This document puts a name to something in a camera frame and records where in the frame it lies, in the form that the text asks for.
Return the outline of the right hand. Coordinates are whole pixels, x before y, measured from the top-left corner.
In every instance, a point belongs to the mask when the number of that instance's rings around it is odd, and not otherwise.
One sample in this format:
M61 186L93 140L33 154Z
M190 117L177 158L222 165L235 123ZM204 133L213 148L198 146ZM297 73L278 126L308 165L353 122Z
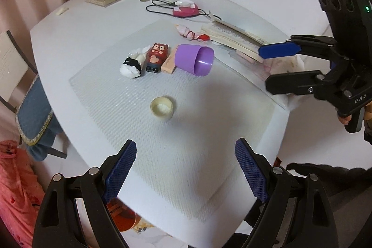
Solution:
M351 121L351 116L348 116L348 117L340 117L339 115L337 116L339 121L343 124L343 125L348 125L349 122ZM368 103L365 107L364 107L364 121L367 122L369 121L370 119L372 118L372 102Z

